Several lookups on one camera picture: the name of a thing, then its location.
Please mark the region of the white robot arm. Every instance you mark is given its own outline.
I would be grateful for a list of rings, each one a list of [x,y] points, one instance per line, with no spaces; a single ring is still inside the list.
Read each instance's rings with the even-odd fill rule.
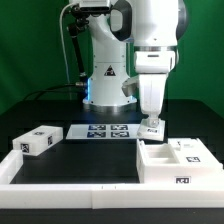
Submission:
[[[120,109],[139,103],[141,125],[157,128],[168,74],[178,63],[177,43],[186,30],[184,0],[69,0],[75,26],[88,28],[93,74],[83,103]],[[138,100],[132,97],[139,90]]]

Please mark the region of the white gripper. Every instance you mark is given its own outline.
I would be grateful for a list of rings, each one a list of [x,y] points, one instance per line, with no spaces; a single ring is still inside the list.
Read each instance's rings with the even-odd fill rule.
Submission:
[[[148,115],[147,125],[156,128],[159,125],[158,116],[161,113],[166,74],[140,74],[139,75],[139,98],[141,112]]]

